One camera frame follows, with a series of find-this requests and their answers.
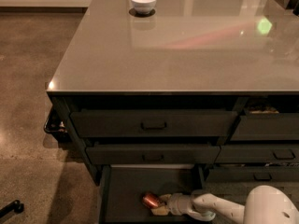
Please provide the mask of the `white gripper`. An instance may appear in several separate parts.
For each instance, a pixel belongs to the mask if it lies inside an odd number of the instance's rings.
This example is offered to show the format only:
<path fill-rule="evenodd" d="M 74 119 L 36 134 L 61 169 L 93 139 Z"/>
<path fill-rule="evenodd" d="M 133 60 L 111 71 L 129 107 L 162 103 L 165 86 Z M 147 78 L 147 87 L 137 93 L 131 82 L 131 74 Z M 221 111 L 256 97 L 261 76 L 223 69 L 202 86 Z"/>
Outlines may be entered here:
<path fill-rule="evenodd" d="M 192 211 L 192 201 L 189 195 L 183 195 L 182 193 L 164 194 L 159 199 L 166 203 L 167 206 L 159 206 L 152 208 L 151 213 L 155 216 L 168 216 L 169 211 L 175 216 L 188 215 Z"/>

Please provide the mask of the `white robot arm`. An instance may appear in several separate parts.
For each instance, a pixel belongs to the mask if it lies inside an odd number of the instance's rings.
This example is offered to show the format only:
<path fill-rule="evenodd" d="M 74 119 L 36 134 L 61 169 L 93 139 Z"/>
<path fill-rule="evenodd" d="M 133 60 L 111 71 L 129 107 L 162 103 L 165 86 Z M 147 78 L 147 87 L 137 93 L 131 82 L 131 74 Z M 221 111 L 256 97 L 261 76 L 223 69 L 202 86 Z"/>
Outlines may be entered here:
<path fill-rule="evenodd" d="M 279 189 L 266 185 L 254 188 L 244 205 L 195 190 L 191 195 L 165 194 L 162 203 L 150 211 L 155 216 L 188 215 L 205 222 L 221 215 L 232 224 L 299 224 L 299 210 L 291 199 Z"/>

